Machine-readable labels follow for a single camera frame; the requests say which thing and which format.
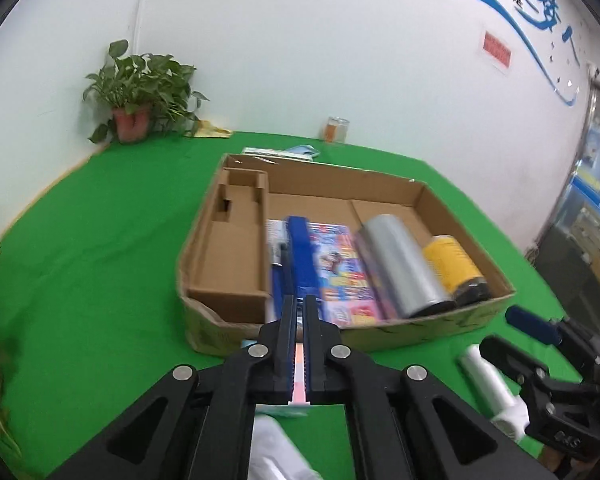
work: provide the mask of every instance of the green tablecloth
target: green tablecloth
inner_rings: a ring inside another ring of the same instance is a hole
[[[174,287],[178,252],[223,153],[303,142],[321,150],[319,162],[428,183],[502,268],[518,291],[517,302],[541,316],[562,315],[509,240],[419,160],[248,133],[113,145],[51,189],[2,241],[0,343],[13,355],[4,403],[27,465],[49,473],[174,365],[220,362],[195,353],[185,341]],[[455,358],[494,332],[547,362],[553,376],[577,377],[557,352],[509,328],[503,316],[483,330],[373,358],[395,368],[422,364],[485,412]],[[306,418],[282,424],[325,480],[353,478],[342,407],[314,407]],[[523,447],[539,452],[528,438]]]

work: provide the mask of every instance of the silver cylinder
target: silver cylinder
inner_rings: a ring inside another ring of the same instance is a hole
[[[372,218],[360,228],[355,243],[387,319],[430,316],[454,307],[399,218]]]

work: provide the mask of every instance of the cardboard carton in background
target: cardboard carton in background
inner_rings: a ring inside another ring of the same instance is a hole
[[[355,234],[379,214],[400,218],[422,247],[436,235],[455,237],[484,275],[493,299],[436,316],[344,327],[344,344],[373,351],[468,332],[509,303],[512,285],[426,184],[316,162],[225,155],[178,262],[190,345],[227,355],[243,339],[257,337],[270,294],[267,219],[304,216],[346,225]]]

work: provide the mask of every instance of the yellow can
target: yellow can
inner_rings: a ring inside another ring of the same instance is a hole
[[[452,236],[433,237],[422,253],[458,306],[477,303],[491,297],[487,281],[480,269]]]

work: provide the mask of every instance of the transparent container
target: transparent container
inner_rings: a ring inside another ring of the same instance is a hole
[[[325,142],[345,142],[349,121],[340,117],[329,117],[324,127],[323,140]]]

